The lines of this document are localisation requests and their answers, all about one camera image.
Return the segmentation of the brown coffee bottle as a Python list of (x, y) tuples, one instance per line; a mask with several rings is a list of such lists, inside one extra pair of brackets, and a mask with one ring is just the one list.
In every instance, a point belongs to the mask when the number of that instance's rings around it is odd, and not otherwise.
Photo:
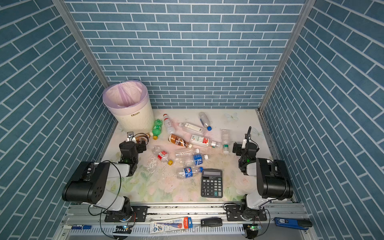
[(149, 143), (150, 139), (153, 137), (153, 133), (152, 132), (149, 132), (149, 133), (138, 133), (136, 135), (134, 135), (132, 138), (131, 138), (131, 141), (134, 142), (134, 143), (141, 143), (141, 142), (145, 142), (146, 145)]
[(183, 138), (176, 136), (175, 134), (171, 134), (169, 136), (169, 142), (172, 144), (175, 144), (177, 146), (185, 147), (185, 148), (192, 148), (192, 144), (185, 141)]

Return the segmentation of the clear bottle green cap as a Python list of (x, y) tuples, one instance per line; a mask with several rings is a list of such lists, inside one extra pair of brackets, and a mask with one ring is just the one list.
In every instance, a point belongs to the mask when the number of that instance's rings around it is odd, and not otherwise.
[(228, 155), (230, 153), (230, 148), (229, 148), (229, 145), (230, 145), (230, 138), (229, 138), (229, 131), (228, 130), (221, 130), (221, 134), (222, 134), (222, 147), (223, 147), (223, 153), (225, 155)]

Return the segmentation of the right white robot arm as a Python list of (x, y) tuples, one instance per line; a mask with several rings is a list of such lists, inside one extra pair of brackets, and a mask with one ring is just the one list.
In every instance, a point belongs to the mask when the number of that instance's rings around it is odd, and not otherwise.
[(294, 194), (285, 162), (258, 158), (258, 151), (259, 146), (249, 140), (244, 140), (242, 144), (234, 143), (233, 146), (233, 153), (240, 157), (240, 171), (257, 179), (257, 192), (246, 194), (241, 200), (240, 214), (246, 220), (255, 216), (261, 218), (267, 203), (290, 199)]

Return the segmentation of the red-green label clear bottle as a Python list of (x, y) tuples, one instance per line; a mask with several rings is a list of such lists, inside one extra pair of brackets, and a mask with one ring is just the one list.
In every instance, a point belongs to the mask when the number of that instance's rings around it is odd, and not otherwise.
[(190, 143), (192, 145), (198, 145), (205, 148), (210, 147), (210, 148), (219, 149), (221, 147), (221, 143), (210, 140), (207, 137), (198, 136), (198, 135), (192, 135), (190, 139)]

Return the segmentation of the clear white-label bottle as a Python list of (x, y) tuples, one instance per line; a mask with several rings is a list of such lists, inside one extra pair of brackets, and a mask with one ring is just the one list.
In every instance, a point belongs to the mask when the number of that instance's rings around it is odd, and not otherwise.
[(191, 124), (191, 123), (187, 123), (187, 122), (184, 122), (184, 123), (179, 123), (179, 127), (186, 133), (189, 133), (189, 134), (192, 134), (192, 135), (199, 135), (199, 136), (203, 136), (206, 129), (205, 128), (202, 128), (202, 127), (199, 127), (199, 126), (196, 126), (194, 124)]

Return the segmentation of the green plastic bottle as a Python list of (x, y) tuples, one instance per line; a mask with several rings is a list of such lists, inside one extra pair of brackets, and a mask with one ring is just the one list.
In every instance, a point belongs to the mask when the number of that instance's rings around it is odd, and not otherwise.
[(157, 140), (159, 138), (159, 135), (162, 133), (162, 125), (163, 125), (163, 121), (162, 120), (156, 119), (154, 121), (154, 127), (152, 129), (153, 139), (154, 140)]

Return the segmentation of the clear bottle blue cap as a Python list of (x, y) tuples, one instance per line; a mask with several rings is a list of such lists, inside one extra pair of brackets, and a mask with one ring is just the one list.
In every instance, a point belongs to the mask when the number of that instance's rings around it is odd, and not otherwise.
[(199, 118), (200, 118), (200, 121), (201, 121), (203, 127), (206, 128), (208, 131), (211, 131), (212, 127), (211, 127), (211, 122), (210, 122), (208, 116), (204, 112), (200, 112)]

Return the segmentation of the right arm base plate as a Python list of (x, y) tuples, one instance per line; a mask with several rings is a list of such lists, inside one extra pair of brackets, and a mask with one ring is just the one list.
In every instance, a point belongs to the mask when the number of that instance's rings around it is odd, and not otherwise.
[(248, 207), (241, 207), (237, 204), (224, 204), (223, 209), (226, 212), (227, 220), (229, 222), (239, 221), (266, 221), (265, 210), (253, 210)]

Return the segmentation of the white bottle red cap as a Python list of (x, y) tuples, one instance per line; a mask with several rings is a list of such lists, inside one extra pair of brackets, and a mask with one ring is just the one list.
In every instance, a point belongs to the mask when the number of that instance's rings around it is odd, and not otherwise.
[(174, 134), (176, 132), (171, 120), (169, 119), (169, 116), (167, 114), (163, 115), (164, 117), (164, 124), (167, 130), (168, 134)]

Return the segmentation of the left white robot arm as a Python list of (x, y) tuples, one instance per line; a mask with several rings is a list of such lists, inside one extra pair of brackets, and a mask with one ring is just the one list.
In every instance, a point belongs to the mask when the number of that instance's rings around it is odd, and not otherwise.
[(109, 215), (116, 214), (121, 222), (127, 221), (133, 214), (130, 200), (106, 190), (106, 183), (108, 179), (131, 177), (137, 169), (139, 154), (147, 147), (144, 140), (134, 140), (120, 143), (119, 148), (122, 156), (118, 163), (81, 162), (64, 187), (62, 199), (94, 205)]

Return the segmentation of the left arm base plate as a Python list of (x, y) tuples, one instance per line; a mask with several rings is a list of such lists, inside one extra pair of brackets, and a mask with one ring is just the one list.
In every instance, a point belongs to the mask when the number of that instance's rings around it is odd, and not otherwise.
[(144, 222), (146, 220), (148, 206), (123, 207), (120, 211), (107, 211), (106, 223)]

